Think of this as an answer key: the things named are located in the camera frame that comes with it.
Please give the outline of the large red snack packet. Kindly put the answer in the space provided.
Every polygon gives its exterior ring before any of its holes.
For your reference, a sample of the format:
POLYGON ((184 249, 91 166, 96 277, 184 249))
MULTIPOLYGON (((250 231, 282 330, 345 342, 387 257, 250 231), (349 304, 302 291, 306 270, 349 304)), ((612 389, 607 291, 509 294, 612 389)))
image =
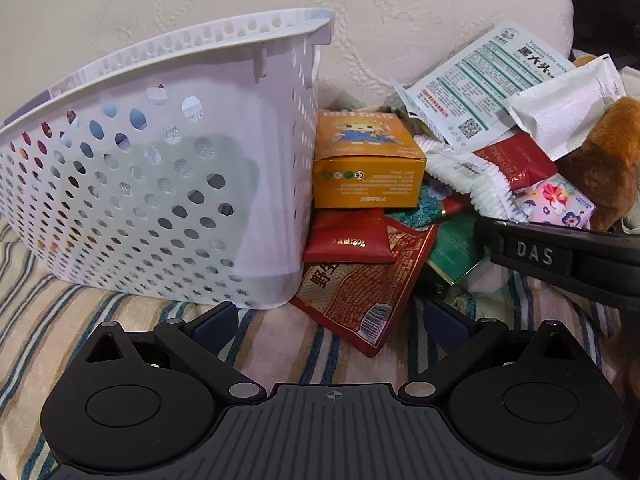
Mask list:
POLYGON ((416 231, 390 220, 391 263, 316 263, 291 304, 368 358, 386 343, 432 252, 438 226, 416 231))

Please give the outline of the pink floral tissue pack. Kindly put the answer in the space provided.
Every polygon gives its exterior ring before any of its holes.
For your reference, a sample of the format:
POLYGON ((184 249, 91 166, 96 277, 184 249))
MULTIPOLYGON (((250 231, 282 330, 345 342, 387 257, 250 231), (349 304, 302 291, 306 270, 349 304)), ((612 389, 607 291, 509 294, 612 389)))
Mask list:
POLYGON ((529 222, 585 229, 596 205, 560 174, 515 193, 529 222))

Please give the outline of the brown plush toy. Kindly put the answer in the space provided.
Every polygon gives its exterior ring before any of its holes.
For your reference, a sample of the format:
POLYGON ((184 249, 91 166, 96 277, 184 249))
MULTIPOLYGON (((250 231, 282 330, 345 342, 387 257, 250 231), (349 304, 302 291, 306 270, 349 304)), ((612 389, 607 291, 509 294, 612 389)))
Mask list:
POLYGON ((596 210, 593 231, 605 232, 631 212, 639 186, 639 101, 624 96, 602 116, 584 143, 556 162, 559 173, 596 210))

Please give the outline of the dark red box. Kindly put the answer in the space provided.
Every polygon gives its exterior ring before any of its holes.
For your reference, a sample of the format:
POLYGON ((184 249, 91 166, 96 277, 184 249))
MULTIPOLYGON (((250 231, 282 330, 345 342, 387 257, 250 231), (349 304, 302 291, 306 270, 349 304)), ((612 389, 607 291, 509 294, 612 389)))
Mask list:
POLYGON ((508 180, 512 191, 529 188, 558 171, 555 163, 524 132, 480 148, 474 154, 496 165, 508 180))

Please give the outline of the red flaxseed packet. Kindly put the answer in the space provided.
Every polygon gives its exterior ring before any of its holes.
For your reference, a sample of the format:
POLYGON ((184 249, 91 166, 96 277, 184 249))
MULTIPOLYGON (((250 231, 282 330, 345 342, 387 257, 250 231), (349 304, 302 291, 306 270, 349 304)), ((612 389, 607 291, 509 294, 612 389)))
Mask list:
POLYGON ((386 209, 385 215, 409 229, 422 231, 470 208, 469 196, 460 194, 437 180, 427 179, 422 183, 415 207, 386 209))

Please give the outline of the white paper pouch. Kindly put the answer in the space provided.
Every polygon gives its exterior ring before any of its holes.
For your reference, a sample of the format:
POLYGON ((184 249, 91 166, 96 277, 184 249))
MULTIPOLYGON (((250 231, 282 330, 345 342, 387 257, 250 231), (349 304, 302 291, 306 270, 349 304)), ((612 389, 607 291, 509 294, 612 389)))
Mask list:
POLYGON ((506 110, 552 160, 579 148, 606 111, 626 96, 612 60, 601 55, 506 99, 506 110))

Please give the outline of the striped bed sheet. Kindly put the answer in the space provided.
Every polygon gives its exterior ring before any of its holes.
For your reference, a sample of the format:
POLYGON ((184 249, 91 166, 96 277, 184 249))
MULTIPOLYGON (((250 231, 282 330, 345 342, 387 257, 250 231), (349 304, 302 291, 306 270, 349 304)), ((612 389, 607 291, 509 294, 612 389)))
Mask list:
MULTIPOLYGON (((546 318, 563 322, 616 390, 639 390, 639 320, 631 312, 560 292, 521 273, 484 262, 452 291, 471 318, 498 318, 531 330, 546 318)), ((58 376, 100 323, 150 330, 166 318, 195 318, 198 304, 80 287, 52 276, 9 226, 1 229, 1 472, 8 479, 47 476, 54 461, 39 414, 58 376)), ((390 382, 400 385, 442 357, 410 304, 385 347, 363 356, 290 304, 245 310, 221 357, 256 382, 390 382)))

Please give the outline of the small red sachet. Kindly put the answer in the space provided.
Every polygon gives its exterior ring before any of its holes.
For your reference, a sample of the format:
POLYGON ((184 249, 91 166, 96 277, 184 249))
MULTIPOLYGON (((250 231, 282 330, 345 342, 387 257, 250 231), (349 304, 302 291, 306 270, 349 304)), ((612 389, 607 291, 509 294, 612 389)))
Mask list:
POLYGON ((391 263, 382 208, 317 209, 309 231, 304 263, 391 263))

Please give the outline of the white crimped snack packet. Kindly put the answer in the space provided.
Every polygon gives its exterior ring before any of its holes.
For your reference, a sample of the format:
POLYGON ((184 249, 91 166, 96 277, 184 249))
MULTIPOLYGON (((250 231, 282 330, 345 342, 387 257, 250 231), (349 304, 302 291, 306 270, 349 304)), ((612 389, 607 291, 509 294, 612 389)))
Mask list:
POLYGON ((454 191, 469 196, 482 217, 527 222, 508 179, 495 164, 428 136, 415 136, 414 142, 426 157, 425 171, 454 191))

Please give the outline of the white perforated plastic basket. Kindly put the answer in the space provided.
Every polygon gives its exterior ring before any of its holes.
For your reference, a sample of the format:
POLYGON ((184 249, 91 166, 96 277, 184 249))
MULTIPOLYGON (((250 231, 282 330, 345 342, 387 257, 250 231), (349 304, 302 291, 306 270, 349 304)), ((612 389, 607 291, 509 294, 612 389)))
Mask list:
POLYGON ((303 274, 329 9, 223 18, 81 68, 1 126, 1 212, 57 278, 271 309, 303 274))

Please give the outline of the orange cartoon box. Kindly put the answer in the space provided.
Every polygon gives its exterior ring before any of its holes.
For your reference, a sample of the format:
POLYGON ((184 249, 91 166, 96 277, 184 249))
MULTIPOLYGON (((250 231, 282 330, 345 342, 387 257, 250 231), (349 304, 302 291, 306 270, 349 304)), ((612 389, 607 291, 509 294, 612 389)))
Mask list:
POLYGON ((322 110, 312 165, 314 206, 413 208, 425 164, 424 153, 397 115, 322 110))

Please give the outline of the white green seed packet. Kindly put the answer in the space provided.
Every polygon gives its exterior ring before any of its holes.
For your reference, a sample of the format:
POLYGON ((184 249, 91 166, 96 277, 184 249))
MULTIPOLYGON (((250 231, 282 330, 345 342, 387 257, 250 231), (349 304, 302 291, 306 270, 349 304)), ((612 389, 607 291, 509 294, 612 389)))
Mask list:
POLYGON ((409 88, 392 85, 408 115, 457 150, 494 143, 515 126, 506 100, 575 65, 523 26, 496 25, 409 88))

